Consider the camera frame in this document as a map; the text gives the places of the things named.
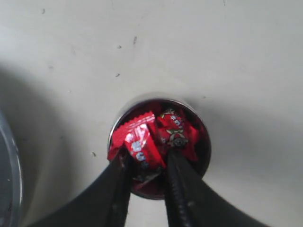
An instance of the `white surface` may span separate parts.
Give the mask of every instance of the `white surface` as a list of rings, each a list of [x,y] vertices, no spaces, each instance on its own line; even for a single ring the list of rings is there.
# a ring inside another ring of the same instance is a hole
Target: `white surface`
[[[272,226],[302,226],[301,1],[0,5],[0,106],[20,148],[24,226],[101,173],[115,114],[151,91],[201,113],[213,143],[205,180],[219,194]],[[167,226],[164,203],[132,196],[127,226],[155,224]]]

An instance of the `small metal container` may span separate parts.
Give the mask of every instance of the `small metal container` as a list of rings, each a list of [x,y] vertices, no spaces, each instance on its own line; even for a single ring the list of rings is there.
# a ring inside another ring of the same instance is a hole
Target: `small metal container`
[[[107,149],[110,149],[111,139],[114,131],[125,122],[131,120],[134,112],[138,111],[141,108],[146,109],[147,106],[150,106],[154,103],[160,104],[163,108],[175,108],[182,109],[186,115],[187,120],[191,123],[195,122],[196,128],[203,129],[206,132],[206,139],[200,140],[195,145],[195,152],[197,157],[199,158],[198,162],[190,162],[191,166],[195,169],[195,171],[203,177],[205,174],[211,157],[211,142],[209,139],[209,134],[205,125],[203,124],[199,115],[194,111],[194,109],[188,105],[186,102],[181,101],[179,98],[175,98],[169,94],[165,93],[150,93],[146,95],[139,96],[129,103],[127,103],[122,110],[119,112],[118,117],[110,131]],[[154,182],[150,184],[148,189],[145,190],[134,190],[132,189],[132,193],[147,199],[159,200],[164,199],[164,182]]]
[[[19,225],[22,174],[12,132],[0,111],[0,227]]]

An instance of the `white table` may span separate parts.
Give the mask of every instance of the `white table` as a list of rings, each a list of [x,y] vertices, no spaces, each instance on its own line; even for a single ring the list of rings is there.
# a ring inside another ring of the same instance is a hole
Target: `white table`
[[[25,179],[23,226],[107,166],[131,98],[164,91],[201,114],[205,181],[276,227],[303,223],[303,16],[291,0],[0,0],[0,106]],[[131,197],[126,226],[167,226]]]

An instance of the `metal bowl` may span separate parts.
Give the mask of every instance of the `metal bowl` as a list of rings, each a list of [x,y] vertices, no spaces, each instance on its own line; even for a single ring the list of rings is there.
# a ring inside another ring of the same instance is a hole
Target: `metal bowl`
[[[205,125],[203,124],[201,118],[194,111],[194,109],[188,105],[186,102],[181,101],[179,98],[175,98],[171,95],[165,93],[150,93],[140,97],[137,97],[127,103],[122,110],[119,112],[118,117],[110,131],[110,135],[108,138],[107,149],[109,150],[111,146],[111,139],[114,131],[123,123],[131,120],[134,115],[133,113],[138,110],[148,110],[147,106],[150,104],[158,103],[163,108],[172,107],[176,109],[182,109],[186,115],[186,118],[190,122],[195,122],[197,128],[203,129],[206,132],[206,139],[200,140],[195,145],[195,152],[199,158],[197,163],[190,162],[191,166],[195,169],[195,171],[201,175],[201,177],[205,174],[211,157],[211,142],[209,139],[209,135]],[[164,179],[158,179],[154,184],[150,184],[145,190],[136,191],[132,189],[132,193],[147,199],[159,200],[164,199]]]
[[[18,149],[0,111],[0,227],[17,227],[22,203]]]

